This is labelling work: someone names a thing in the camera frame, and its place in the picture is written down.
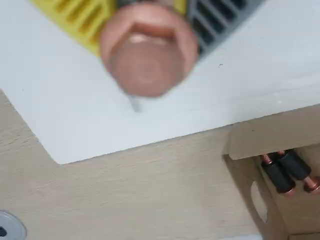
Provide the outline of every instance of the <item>wooden surface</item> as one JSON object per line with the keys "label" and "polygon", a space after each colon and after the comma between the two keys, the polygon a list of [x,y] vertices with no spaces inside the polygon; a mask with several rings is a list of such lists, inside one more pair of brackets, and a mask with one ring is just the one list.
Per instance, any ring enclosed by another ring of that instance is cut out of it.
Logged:
{"label": "wooden surface", "polygon": [[0,209],[23,221],[28,240],[216,240],[255,234],[221,159],[228,131],[60,166],[0,91]]}

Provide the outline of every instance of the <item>white board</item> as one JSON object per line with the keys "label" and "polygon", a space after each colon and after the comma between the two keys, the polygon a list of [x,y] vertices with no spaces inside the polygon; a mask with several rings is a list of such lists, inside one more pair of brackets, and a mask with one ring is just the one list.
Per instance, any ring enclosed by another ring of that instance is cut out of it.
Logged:
{"label": "white board", "polygon": [[135,113],[99,59],[28,0],[6,0],[0,87],[67,164],[320,103],[319,26],[319,0],[269,0],[187,81],[140,99]]}

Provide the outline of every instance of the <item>yellow object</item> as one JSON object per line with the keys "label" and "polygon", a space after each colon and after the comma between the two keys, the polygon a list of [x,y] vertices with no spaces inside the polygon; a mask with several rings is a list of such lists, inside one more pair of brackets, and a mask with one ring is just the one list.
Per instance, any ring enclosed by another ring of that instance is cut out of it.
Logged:
{"label": "yellow object", "polygon": [[[116,11],[117,0],[31,0],[60,28],[82,46],[99,55],[99,37],[106,21]],[[173,0],[185,14],[187,0]]]}
{"label": "yellow object", "polygon": [[185,15],[187,13],[187,4],[187,0],[174,0],[175,9],[182,15]]}

